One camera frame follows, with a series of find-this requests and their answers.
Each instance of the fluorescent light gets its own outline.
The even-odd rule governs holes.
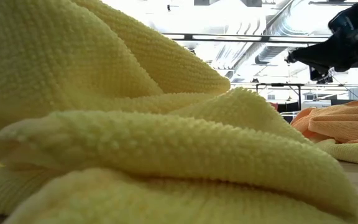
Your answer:
[[[266,43],[268,47],[307,47],[308,44],[291,44],[291,43]]]
[[[235,35],[194,35],[193,38],[194,40],[261,40],[261,37],[236,37]]]

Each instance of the ceiling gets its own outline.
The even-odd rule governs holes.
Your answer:
[[[247,7],[243,3],[246,0],[103,1],[163,34],[329,36],[328,21],[348,7],[328,0],[262,0],[262,7]],[[195,2],[205,6],[195,6]],[[267,83],[313,83],[306,65],[284,61],[289,50],[305,44],[178,43],[233,83],[249,83],[254,78]],[[358,74],[358,70],[338,73],[334,82],[358,83],[358,78],[349,78],[349,73]]]

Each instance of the crumpled cloth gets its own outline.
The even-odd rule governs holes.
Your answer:
[[[358,223],[262,97],[97,0],[0,0],[5,223]]]
[[[358,100],[323,109],[307,108],[291,125],[336,159],[358,163]]]

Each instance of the orange towel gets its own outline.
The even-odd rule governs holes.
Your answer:
[[[305,109],[291,125],[336,159],[358,163],[358,101]]]
[[[270,104],[274,107],[275,110],[278,109],[278,104],[277,103],[270,103]]]

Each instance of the ceiling duct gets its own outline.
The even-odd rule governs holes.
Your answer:
[[[337,6],[314,6],[307,0],[294,0],[277,17],[277,19],[266,28],[264,35],[309,35],[316,29],[326,27],[343,7]],[[256,63],[258,65],[268,64],[279,53],[287,49],[287,46],[269,46],[265,43],[253,43],[237,61],[233,69],[241,71],[247,65]]]
[[[255,35],[261,33],[266,26],[265,17],[247,18],[238,26],[229,26],[226,34]],[[220,43],[220,50],[211,66],[216,69],[231,69],[247,52],[251,43]]]
[[[247,7],[262,7],[262,0],[241,0]]]
[[[195,6],[210,6],[219,0],[194,0]]]

